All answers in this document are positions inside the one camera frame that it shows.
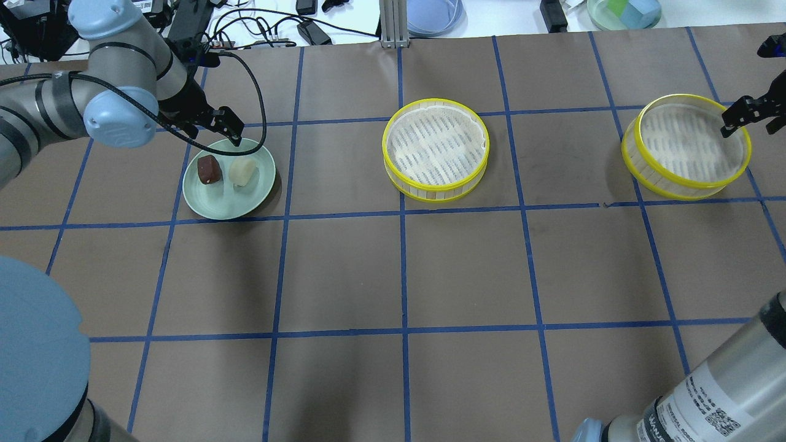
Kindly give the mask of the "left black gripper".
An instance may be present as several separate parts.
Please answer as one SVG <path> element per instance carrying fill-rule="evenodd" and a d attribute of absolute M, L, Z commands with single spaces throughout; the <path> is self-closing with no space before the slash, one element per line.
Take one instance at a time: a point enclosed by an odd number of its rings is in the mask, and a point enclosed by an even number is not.
<path fill-rule="evenodd" d="M 230 108 L 213 109 L 193 77 L 188 77 L 174 96 L 159 101 L 159 116 L 193 142 L 199 135 L 199 128 L 212 128 L 212 132 L 221 134 L 236 147 L 243 138 L 244 123 L 236 112 Z"/>

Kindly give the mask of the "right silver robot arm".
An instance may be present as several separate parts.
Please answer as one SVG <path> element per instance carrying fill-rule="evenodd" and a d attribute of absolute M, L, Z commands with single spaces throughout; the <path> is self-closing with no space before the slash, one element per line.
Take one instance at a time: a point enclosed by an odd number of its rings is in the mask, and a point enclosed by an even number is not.
<path fill-rule="evenodd" d="M 784 73 L 759 98 L 729 107 L 691 93 L 647 104 L 621 137 L 621 157 L 652 192 L 699 201 L 736 180 L 750 163 L 746 126 L 784 127 Z M 784 292 L 638 415 L 586 419 L 575 441 L 783 441 Z"/>

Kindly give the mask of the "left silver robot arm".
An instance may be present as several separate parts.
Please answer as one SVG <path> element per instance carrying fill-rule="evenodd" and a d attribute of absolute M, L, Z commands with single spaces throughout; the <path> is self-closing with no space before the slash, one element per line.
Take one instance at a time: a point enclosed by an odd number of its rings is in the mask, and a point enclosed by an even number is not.
<path fill-rule="evenodd" d="M 160 126 L 191 145 L 199 128 L 241 143 L 241 120 L 208 104 L 134 3 L 73 1 L 67 15 L 90 44 L 88 68 L 2 81 L 2 185 L 43 148 L 79 138 L 136 148 Z M 133 441 L 89 398 L 90 340 L 68 294 L 16 258 L 4 255 L 1 271 L 2 440 Z"/>

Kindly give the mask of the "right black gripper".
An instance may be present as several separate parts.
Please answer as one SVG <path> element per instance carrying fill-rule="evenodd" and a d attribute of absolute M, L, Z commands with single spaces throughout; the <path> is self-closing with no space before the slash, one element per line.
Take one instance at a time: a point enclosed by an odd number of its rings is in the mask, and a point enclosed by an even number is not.
<path fill-rule="evenodd" d="M 773 34 L 759 45 L 759 58 L 785 58 L 785 34 Z M 776 134 L 785 126 L 785 104 L 777 101 L 777 92 L 769 91 L 760 98 L 740 97 L 727 110 L 722 112 L 724 126 L 721 136 L 729 138 L 738 129 L 747 124 L 758 123 L 769 119 L 766 123 L 767 134 Z"/>

